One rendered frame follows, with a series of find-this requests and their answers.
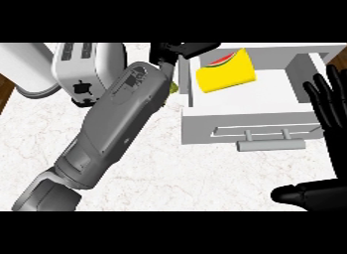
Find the yellow box with watermelon print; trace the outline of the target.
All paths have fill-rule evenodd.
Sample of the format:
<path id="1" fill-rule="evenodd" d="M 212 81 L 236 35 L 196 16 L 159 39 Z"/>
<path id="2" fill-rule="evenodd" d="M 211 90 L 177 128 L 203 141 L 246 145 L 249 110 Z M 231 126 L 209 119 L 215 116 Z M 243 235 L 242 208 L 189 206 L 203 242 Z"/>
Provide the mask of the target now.
<path id="1" fill-rule="evenodd" d="M 239 49 L 196 70 L 196 80 L 205 93 L 257 80 L 246 49 Z"/>

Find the white toaster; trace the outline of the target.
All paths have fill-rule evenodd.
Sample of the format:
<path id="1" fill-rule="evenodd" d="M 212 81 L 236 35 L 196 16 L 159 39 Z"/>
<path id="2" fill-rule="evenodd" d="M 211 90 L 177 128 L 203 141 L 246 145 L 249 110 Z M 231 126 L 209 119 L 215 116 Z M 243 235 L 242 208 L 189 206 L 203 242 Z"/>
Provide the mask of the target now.
<path id="1" fill-rule="evenodd" d="M 78 107 L 91 107 L 127 67 L 124 43 L 57 43 L 53 77 Z"/>

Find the white open drawer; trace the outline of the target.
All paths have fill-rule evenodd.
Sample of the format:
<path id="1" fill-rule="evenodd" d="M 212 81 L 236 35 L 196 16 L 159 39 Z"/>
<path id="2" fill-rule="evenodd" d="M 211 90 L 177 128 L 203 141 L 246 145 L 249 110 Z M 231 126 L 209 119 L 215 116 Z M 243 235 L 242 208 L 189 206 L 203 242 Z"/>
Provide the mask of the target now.
<path id="1" fill-rule="evenodd" d="M 221 43 L 198 57 L 178 61 L 178 84 L 187 95 L 184 116 L 310 112 L 302 83 L 320 72 L 347 47 L 345 43 Z M 257 71 L 257 80 L 203 93 L 196 70 L 245 48 Z"/>

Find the white rounded appliance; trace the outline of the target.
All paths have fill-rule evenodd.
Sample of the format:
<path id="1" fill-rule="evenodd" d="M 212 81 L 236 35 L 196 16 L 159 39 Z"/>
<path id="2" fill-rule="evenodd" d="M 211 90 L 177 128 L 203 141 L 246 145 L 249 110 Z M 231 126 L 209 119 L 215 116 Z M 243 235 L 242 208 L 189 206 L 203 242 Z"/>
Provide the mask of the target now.
<path id="1" fill-rule="evenodd" d="M 0 43 L 0 73 L 31 99 L 45 98 L 60 90 L 51 63 L 53 52 L 44 43 Z"/>

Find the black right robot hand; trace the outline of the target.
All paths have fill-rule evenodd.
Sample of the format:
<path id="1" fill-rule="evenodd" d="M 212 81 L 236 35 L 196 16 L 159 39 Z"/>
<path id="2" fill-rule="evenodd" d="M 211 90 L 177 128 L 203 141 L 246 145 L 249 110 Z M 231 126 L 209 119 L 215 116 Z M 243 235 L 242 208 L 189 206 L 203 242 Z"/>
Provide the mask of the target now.
<path id="1" fill-rule="evenodd" d="M 327 80 L 317 73 L 302 84 L 317 120 L 336 178 L 276 188 L 274 202 L 307 211 L 347 211 L 347 69 L 326 67 Z"/>

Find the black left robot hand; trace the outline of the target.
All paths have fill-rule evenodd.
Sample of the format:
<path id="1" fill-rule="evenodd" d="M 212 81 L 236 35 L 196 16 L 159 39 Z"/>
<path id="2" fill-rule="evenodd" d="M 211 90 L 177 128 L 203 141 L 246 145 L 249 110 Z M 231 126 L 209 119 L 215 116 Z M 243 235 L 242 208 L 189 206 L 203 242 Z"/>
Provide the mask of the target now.
<path id="1" fill-rule="evenodd" d="M 186 60 L 214 50 L 220 43 L 152 43 L 149 62 L 175 64 L 178 57 Z"/>

